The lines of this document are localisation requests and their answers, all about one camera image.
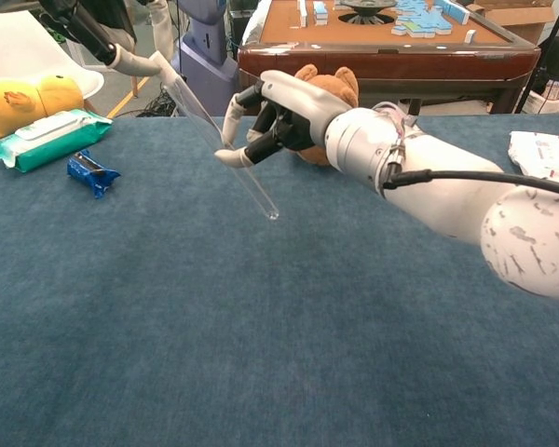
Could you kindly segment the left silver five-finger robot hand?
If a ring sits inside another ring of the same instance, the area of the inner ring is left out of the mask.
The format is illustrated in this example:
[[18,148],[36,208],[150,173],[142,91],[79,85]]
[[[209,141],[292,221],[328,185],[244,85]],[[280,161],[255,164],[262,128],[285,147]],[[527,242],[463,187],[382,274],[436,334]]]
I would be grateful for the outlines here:
[[124,75],[156,75],[158,65],[135,54],[136,35],[123,1],[42,1],[42,19]]

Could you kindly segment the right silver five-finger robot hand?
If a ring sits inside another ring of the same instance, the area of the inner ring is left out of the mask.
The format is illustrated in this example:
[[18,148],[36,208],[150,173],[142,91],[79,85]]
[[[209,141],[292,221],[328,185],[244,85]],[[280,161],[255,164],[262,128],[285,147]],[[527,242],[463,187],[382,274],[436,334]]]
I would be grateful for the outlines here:
[[[248,108],[261,103],[267,127],[248,145],[233,149],[240,119]],[[264,71],[255,84],[232,97],[221,131],[224,146],[214,156],[228,167],[241,169],[284,148],[323,147],[332,121],[350,109],[344,100],[305,80],[278,70]]]

